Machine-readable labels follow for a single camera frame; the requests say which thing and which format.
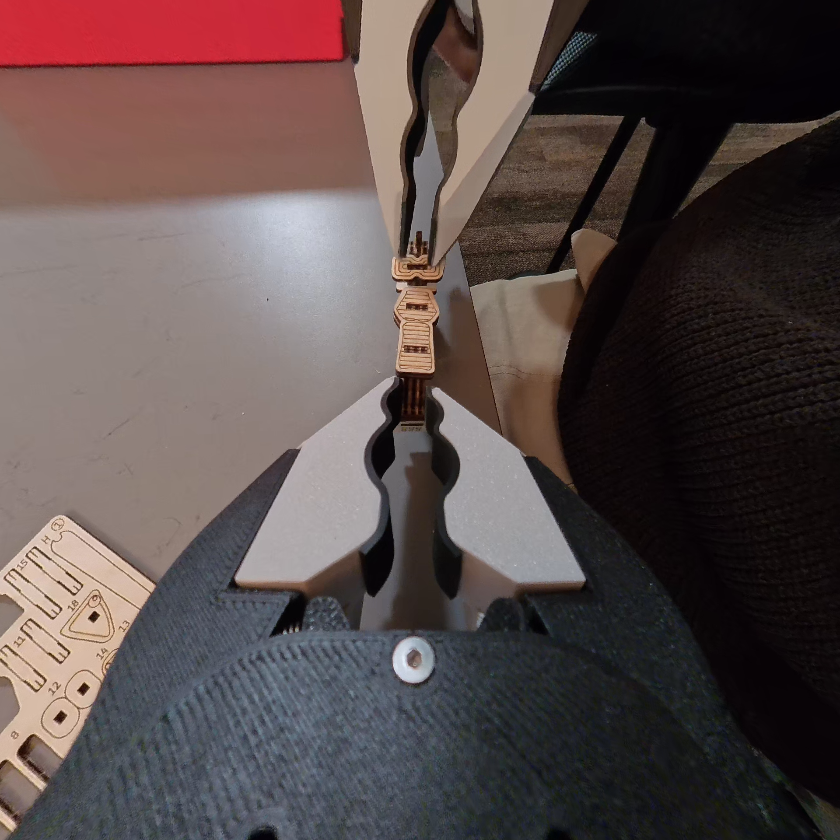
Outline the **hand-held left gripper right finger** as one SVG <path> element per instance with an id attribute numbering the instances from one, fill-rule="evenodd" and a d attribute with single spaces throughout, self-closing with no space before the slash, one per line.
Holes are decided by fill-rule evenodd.
<path id="1" fill-rule="evenodd" d="M 426 421 L 443 487 L 433 537 L 442 592 L 486 613 L 499 598 L 580 591 L 585 574 L 523 453 L 437 387 Z"/>

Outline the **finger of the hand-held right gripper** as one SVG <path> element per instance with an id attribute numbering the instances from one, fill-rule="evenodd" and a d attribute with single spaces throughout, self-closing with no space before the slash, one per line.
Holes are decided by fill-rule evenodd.
<path id="1" fill-rule="evenodd" d="M 414 157 L 425 131 L 419 80 L 435 2 L 353 2 L 353 70 L 374 182 L 395 257 L 404 257 L 416 201 Z"/>
<path id="2" fill-rule="evenodd" d="M 448 2 L 436 49 L 468 85 L 453 119 L 454 150 L 435 198 L 429 255 L 461 235 L 578 23 L 576 1 Z"/>

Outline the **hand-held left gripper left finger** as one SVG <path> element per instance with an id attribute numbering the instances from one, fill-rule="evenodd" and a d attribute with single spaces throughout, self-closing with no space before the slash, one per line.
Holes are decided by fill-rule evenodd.
<path id="1" fill-rule="evenodd" d="M 336 599 L 351 624 L 394 560 L 383 482 L 395 459 L 402 385 L 384 380 L 310 436 L 268 509 L 234 582 Z"/>

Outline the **small wooden puzzle piece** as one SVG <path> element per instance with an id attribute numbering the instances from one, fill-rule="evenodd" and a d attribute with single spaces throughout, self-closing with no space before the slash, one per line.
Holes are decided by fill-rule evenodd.
<path id="1" fill-rule="evenodd" d="M 436 266 L 429 265 L 427 258 L 415 259 L 413 257 L 392 259 L 392 278 L 395 287 L 403 290 L 408 287 L 431 287 L 437 288 L 437 284 L 443 279 L 445 273 L 446 258 L 442 258 Z"/>

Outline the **wooden puzzle model assembly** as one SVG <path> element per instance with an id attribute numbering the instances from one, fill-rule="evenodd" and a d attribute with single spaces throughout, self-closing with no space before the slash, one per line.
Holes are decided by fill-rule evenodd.
<path id="1" fill-rule="evenodd" d="M 429 245 L 421 230 L 416 231 L 404 257 L 429 258 Z M 398 328 L 395 374 L 402 384 L 402 418 L 406 427 L 420 427 L 425 418 L 425 390 L 436 371 L 434 327 L 440 309 L 431 287 L 395 289 L 393 318 Z"/>

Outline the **grey desk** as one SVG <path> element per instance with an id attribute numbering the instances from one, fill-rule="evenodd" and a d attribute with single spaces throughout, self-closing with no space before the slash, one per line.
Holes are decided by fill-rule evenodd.
<path id="1" fill-rule="evenodd" d="M 159 579 L 394 373 L 338 62 L 2 70 L 2 561 L 67 513 Z"/>

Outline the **person's beige pants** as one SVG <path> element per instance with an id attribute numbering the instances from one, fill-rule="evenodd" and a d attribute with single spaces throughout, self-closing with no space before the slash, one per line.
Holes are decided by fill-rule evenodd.
<path id="1" fill-rule="evenodd" d="M 574 267 L 471 288 L 502 436 L 569 485 L 557 402 L 574 323 L 596 271 L 616 241 L 592 229 L 572 235 Z"/>

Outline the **black office chair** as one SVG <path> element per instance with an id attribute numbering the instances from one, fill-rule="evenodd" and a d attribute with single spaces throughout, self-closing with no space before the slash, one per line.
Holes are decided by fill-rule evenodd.
<path id="1" fill-rule="evenodd" d="M 736 123 L 838 111 L 838 1 L 589 2 L 532 107 L 621 117 L 546 271 L 561 268 L 641 121 L 654 138 L 619 238 L 672 218 Z"/>

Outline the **red mat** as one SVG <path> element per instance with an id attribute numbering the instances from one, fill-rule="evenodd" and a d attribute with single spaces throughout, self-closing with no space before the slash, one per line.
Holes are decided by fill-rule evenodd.
<path id="1" fill-rule="evenodd" d="M 2 67 L 333 61 L 338 1 L 2 1 Z"/>

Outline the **wooden puzzle parts sheet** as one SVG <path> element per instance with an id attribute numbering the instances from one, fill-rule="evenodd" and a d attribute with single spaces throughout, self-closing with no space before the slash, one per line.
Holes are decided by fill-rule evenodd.
<path id="1" fill-rule="evenodd" d="M 52 518 L 1 574 L 20 611 L 2 633 L 1 825 L 9 837 L 88 719 L 155 584 L 68 516 Z"/>

